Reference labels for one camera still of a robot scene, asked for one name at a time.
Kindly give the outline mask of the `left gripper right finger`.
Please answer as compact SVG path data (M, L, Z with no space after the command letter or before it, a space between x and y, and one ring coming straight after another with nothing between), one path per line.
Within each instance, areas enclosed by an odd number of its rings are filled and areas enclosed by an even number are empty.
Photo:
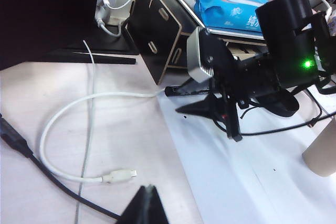
M150 192L150 224L168 224L159 193L155 186L151 186Z

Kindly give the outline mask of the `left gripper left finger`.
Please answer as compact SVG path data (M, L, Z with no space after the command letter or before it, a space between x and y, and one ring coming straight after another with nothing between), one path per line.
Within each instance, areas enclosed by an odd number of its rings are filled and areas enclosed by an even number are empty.
M149 223L151 185L141 186L116 223Z

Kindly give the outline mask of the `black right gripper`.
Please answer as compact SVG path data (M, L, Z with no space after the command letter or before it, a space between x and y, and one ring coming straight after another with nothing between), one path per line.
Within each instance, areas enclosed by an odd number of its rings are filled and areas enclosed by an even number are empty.
M269 57L261 54L245 60L235 59L221 39L201 29L201 64L210 71L211 78L203 82L189 78L181 88L209 88L209 95L175 111L211 116L215 123L224 123L228 138L241 141L237 108L246 109L252 98L279 90Z

